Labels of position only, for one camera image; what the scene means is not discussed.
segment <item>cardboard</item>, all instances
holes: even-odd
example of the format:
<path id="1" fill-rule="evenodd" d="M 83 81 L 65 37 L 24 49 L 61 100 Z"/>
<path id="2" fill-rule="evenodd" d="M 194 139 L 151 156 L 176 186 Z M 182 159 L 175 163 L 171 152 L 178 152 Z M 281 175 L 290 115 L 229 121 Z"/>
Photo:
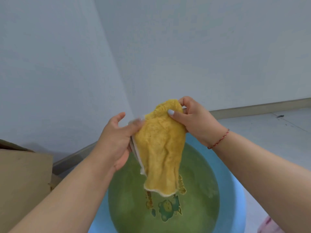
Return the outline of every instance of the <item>cardboard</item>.
<path id="1" fill-rule="evenodd" d="M 0 145 L 6 148 L 0 149 L 0 233 L 7 233 L 61 179 L 53 176 L 51 180 L 52 155 L 13 150 L 24 148 L 3 141 Z"/>

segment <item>green water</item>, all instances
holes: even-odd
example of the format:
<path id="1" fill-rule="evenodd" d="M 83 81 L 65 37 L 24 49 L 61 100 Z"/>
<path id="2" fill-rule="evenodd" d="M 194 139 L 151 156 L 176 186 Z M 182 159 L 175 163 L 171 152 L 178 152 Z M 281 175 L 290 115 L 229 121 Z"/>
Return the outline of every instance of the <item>green water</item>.
<path id="1" fill-rule="evenodd" d="M 151 192 L 154 217 L 151 209 L 146 208 L 143 188 L 146 177 L 140 174 L 140 165 L 130 154 L 128 162 L 114 175 L 109 186 L 109 211 L 117 231 L 211 233 L 219 212 L 218 185 L 212 169 L 196 149 L 185 144 L 179 174 L 187 190 L 185 195 L 176 193 L 182 215 L 175 212 L 164 222 L 159 203 L 173 202 L 173 196 L 164 198 Z"/>

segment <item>yellow towel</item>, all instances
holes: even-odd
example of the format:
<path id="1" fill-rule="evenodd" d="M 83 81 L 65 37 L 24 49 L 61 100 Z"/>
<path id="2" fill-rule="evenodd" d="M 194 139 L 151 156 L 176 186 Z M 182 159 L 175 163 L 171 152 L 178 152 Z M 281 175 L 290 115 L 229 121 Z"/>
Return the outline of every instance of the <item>yellow towel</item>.
<path id="1" fill-rule="evenodd" d="M 145 116 L 145 125 L 134 136 L 142 173 L 147 176 L 144 188 L 164 197 L 178 190 L 179 165 L 186 140 L 185 126 L 169 117 L 168 109 L 183 111 L 175 99 L 158 105 Z"/>

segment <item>pink cloth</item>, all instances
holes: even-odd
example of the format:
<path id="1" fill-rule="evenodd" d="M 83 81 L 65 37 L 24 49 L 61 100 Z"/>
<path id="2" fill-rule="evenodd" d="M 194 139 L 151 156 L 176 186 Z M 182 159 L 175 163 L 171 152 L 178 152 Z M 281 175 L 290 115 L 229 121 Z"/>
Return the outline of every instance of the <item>pink cloth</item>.
<path id="1" fill-rule="evenodd" d="M 282 229 L 271 219 L 267 217 L 265 221 L 260 225 L 257 233 L 285 233 Z"/>

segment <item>floor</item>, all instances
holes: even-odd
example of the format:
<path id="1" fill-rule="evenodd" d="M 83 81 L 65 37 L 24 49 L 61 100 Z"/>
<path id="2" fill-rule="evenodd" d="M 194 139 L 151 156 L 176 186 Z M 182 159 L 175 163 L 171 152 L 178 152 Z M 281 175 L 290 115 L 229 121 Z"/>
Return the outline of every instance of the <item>floor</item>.
<path id="1" fill-rule="evenodd" d="M 221 124 L 265 149 L 311 170 L 311 109 L 220 120 Z M 267 213 L 245 190 L 245 233 L 257 232 Z"/>

